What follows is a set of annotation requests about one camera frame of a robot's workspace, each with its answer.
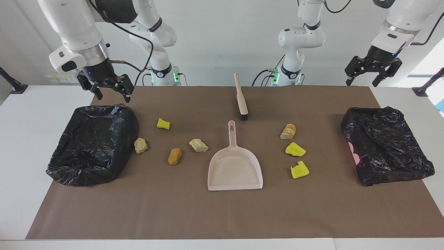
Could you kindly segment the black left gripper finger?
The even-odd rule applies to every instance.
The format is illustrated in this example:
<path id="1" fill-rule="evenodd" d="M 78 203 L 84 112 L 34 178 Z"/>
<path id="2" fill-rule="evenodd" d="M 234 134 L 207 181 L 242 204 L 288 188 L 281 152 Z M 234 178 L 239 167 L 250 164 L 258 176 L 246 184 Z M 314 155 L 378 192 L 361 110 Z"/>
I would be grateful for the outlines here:
<path id="1" fill-rule="evenodd" d="M 377 87 L 380 82 L 385 80 L 386 78 L 394 77 L 399 68 L 402 65 L 402 61 L 399 58 L 396 58 L 393 62 L 383 63 L 383 62 L 374 62 L 372 69 L 376 70 L 378 75 L 372 82 L 374 87 Z"/>
<path id="2" fill-rule="evenodd" d="M 360 58 L 358 56 L 354 56 L 349 64 L 345 67 L 345 73 L 347 76 L 346 85 L 350 86 L 354 79 L 367 72 L 365 67 L 365 63 L 368 63 L 368 58 Z"/>

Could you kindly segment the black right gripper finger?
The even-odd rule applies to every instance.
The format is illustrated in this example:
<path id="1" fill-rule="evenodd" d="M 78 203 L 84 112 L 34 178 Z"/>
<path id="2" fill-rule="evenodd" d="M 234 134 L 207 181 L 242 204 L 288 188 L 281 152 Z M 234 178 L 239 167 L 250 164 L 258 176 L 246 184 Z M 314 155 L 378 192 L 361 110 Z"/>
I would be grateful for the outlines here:
<path id="1" fill-rule="evenodd" d="M 116 77 L 116 92 L 119 92 L 123 96 L 126 103 L 130 102 L 134 88 L 127 74 Z"/>
<path id="2" fill-rule="evenodd" d="M 92 84 L 83 72 L 79 72 L 77 74 L 77 79 L 79 81 L 80 86 L 82 87 L 82 89 L 84 91 L 92 92 L 99 101 L 102 100 L 103 94 L 102 94 L 101 90 L 99 89 L 97 83 Z"/>

